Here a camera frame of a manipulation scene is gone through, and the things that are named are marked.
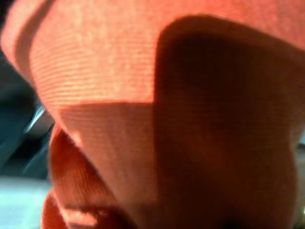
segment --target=blurry background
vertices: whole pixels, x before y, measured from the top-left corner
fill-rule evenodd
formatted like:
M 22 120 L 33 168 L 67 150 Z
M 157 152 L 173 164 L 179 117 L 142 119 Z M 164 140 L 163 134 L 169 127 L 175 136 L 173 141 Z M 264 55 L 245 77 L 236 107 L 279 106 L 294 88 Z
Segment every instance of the blurry background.
M 0 26 L 12 0 L 0 0 Z M 0 50 L 0 229 L 39 229 L 53 120 Z

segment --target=white surface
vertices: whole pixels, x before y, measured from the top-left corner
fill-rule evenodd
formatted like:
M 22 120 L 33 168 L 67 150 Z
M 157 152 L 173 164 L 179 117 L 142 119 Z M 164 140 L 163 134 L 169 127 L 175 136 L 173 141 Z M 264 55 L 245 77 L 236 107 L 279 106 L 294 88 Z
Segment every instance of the white surface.
M 0 177 L 0 229 L 39 229 L 49 190 L 44 181 Z

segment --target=ribbed fabric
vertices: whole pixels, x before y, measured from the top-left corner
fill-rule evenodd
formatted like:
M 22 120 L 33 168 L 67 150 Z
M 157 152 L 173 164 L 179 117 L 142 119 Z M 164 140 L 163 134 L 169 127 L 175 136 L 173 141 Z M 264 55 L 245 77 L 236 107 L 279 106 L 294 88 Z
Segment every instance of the ribbed fabric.
M 2 48 L 56 120 L 42 227 L 288 229 L 303 0 L 25 0 Z

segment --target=metal object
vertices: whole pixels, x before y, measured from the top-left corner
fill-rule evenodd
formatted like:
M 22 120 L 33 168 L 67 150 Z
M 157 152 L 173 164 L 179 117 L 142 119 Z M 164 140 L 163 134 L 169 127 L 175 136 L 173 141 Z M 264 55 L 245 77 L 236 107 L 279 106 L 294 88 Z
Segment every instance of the metal object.
M 35 110 L 34 116 L 24 133 L 29 138 L 40 138 L 48 133 L 54 124 L 54 120 L 45 107 L 39 105 Z

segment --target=orange fabric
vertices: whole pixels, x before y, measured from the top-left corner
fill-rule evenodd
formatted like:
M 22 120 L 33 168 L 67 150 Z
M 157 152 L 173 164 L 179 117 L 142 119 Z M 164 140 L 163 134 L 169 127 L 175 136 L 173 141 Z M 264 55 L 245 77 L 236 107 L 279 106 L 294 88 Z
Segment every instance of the orange fabric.
M 304 12 L 303 0 L 16 1 L 2 48 L 56 120 L 43 228 L 290 228 Z

